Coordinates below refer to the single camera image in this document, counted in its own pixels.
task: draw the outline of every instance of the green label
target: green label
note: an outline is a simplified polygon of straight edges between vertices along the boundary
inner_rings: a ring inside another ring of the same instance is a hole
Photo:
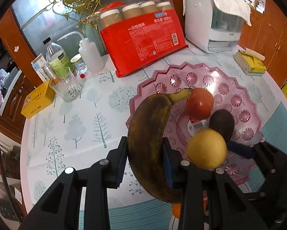
[[[74,71],[74,66],[70,63],[65,51],[63,51],[56,59],[51,61],[50,65],[58,77],[67,76],[68,71],[65,69],[66,67],[69,67],[71,72]]]

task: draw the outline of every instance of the banana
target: banana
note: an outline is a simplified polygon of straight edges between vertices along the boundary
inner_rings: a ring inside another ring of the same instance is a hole
[[[153,197],[167,203],[180,203],[181,190],[167,184],[161,141],[172,105],[188,99],[192,89],[184,88],[174,94],[154,94],[138,106],[128,130],[128,159],[142,187]]]

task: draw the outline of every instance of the white towel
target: white towel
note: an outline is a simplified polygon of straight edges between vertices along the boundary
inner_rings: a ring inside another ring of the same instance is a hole
[[[243,18],[249,26],[251,26],[251,9],[244,0],[213,0],[213,2],[216,5],[217,9],[219,9],[220,11],[230,15],[239,16]],[[183,15],[185,15],[186,0],[183,0],[183,6]]]

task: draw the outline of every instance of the yellow lemon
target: yellow lemon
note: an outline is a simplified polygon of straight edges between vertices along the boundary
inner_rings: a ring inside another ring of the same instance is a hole
[[[201,169],[219,167],[226,158],[227,147],[223,137],[212,129],[199,131],[188,142],[189,160]]]

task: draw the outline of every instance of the white appliance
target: white appliance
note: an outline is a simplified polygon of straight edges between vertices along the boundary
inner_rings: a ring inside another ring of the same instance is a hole
[[[224,13],[213,0],[185,0],[185,35],[206,53],[232,50],[238,43],[244,19]]]

